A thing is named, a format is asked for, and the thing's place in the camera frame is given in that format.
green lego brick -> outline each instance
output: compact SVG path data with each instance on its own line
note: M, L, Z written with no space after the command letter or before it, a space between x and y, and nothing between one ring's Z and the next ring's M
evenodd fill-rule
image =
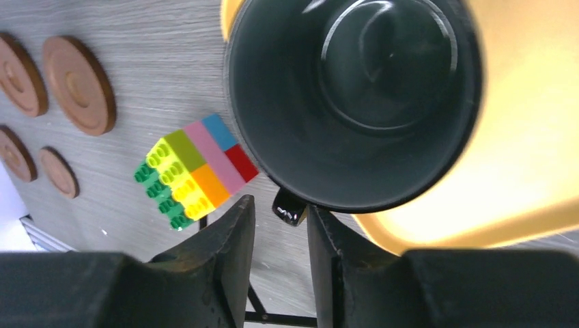
M171 221L171 228L175 230L183 230L193 223L193 220L187 219L184 213L174 216Z
M166 199L171 195L171 188L166 186L159 181L158 176L155 181L147 188L147 196L149 198L157 199L161 197L161 199Z
M147 154L149 167L159 172L159 180L171 188L206 161L183 130L161 138Z
M183 205L181 203L176 202L172 197L167 198L166 200L162 201L158 206L159 212L165 214L169 218L172 218L175 215L178 215L181 212L185 211Z
M135 181L137 181L138 183L145 184L151 178L151 175L155 173L156 173L155 169L151 168L146 163L146 161L142 161L141 164L139 164L139 167L135 170L135 174L133 175L133 177L135 178Z
M145 188L151 187L156 181L159 181L159 172L156 169L153 169L153 172L149 175L149 178L142 183Z

pink lego brick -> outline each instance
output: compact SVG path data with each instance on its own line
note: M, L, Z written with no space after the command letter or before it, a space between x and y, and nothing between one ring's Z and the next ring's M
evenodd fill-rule
M183 131L197 147L197 150L213 169L213 172L215 172L215 175L223 183L229 194L235 194L245 185L245 180L241 174L211 137L211 134L209 134L209 131L207 131L201 121L185 126Z

white surface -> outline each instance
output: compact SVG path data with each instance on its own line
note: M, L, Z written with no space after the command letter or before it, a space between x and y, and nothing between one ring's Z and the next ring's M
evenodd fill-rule
M0 251L35 251L20 218L28 210L10 180L4 164L0 164Z

black metal stand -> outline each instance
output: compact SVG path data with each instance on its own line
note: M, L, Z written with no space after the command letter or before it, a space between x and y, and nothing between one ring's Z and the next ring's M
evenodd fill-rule
M199 231L207 227L207 215L199 220ZM250 323L263 323L270 325L286 325L293 327L317 327L317 319L308 316L288 316L286 314L269 314L267 313L264 304L259 300L257 293L253 289L251 283L247 297L255 312L245 312L245 321Z

black mug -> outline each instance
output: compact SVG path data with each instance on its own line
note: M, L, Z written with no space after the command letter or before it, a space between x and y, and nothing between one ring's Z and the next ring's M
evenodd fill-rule
M239 131L276 182L273 211L399 206L456 162L482 73L458 0L247 0L228 44Z

